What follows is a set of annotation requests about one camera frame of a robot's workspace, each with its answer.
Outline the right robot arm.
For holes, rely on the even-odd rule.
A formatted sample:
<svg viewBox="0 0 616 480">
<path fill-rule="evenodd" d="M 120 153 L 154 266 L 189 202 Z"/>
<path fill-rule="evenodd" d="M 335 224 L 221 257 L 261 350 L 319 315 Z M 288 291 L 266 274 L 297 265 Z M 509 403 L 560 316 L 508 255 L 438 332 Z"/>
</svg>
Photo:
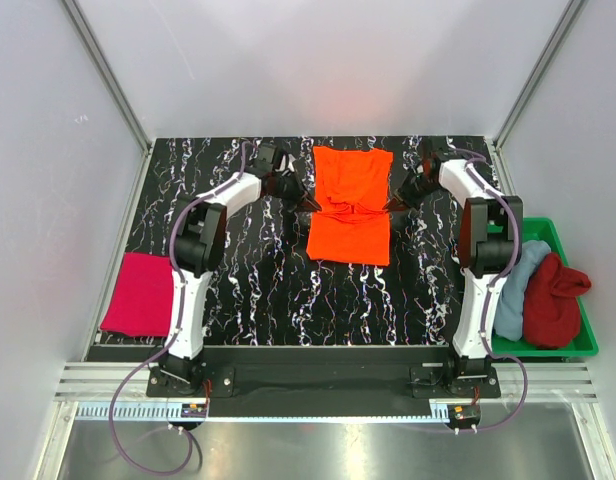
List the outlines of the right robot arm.
<svg viewBox="0 0 616 480">
<path fill-rule="evenodd" d="M 501 291 L 522 251 L 523 202 L 503 195 L 478 172 L 486 161 L 482 154 L 450 147 L 440 137 L 423 138 L 417 152 L 419 164 L 384 209 L 414 209 L 433 192 L 448 192 L 462 208 L 458 257 L 465 288 L 446 359 L 426 379 L 414 377 L 413 390 L 472 397 L 497 385 L 492 332 Z"/>
</svg>

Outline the orange t shirt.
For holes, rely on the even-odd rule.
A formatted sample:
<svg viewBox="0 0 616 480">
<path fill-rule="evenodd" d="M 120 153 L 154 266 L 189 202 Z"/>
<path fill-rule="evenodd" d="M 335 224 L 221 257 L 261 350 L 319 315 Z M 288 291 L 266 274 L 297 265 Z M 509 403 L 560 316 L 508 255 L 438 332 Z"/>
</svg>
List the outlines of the orange t shirt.
<svg viewBox="0 0 616 480">
<path fill-rule="evenodd" d="M 306 252 L 314 261 L 386 267 L 390 263 L 389 174 L 381 150 L 313 149 L 315 199 Z"/>
</svg>

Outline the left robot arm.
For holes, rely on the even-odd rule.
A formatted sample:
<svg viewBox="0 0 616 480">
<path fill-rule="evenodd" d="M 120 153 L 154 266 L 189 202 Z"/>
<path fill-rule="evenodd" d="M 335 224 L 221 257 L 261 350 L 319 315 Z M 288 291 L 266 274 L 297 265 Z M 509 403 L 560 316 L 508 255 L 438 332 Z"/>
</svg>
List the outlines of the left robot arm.
<svg viewBox="0 0 616 480">
<path fill-rule="evenodd" d="M 168 239 L 172 267 L 172 314 L 161 372 L 184 396 L 203 386 L 202 323 L 207 290 L 224 258 L 227 222 L 234 214 L 269 196 L 292 210 L 315 213 L 320 205 L 296 172 L 294 157 L 273 144 L 260 144 L 248 153 L 242 147 L 239 169 L 220 185 L 203 193 L 177 198 Z"/>
</svg>

